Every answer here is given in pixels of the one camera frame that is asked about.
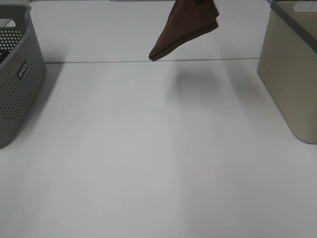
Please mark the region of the brown towel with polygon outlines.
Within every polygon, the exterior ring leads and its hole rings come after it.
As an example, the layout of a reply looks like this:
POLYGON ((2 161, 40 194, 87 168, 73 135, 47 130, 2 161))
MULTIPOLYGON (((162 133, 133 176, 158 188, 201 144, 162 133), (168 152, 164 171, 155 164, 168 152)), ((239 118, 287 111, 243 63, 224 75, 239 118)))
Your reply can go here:
POLYGON ((194 0, 177 0, 166 25, 158 37, 149 59, 157 61, 179 46, 218 27, 218 9, 212 0, 195 4, 194 0))

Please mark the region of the beige plastic storage bin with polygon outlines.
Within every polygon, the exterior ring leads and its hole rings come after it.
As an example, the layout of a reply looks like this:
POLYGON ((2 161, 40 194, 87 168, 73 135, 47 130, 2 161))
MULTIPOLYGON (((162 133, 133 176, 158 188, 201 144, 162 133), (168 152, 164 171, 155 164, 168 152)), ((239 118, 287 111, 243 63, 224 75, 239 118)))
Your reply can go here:
POLYGON ((317 2, 273 0, 258 74, 299 140, 317 142, 317 2))

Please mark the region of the grey perforated plastic basket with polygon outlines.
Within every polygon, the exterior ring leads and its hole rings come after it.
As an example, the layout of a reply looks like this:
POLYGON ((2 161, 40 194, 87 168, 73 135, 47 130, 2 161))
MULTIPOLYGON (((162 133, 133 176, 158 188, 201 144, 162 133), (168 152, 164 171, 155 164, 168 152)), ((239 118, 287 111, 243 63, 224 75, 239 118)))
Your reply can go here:
POLYGON ((46 66, 24 4, 2 4, 1 19, 15 23, 0 29, 0 145, 9 144, 28 116, 46 76, 46 66))

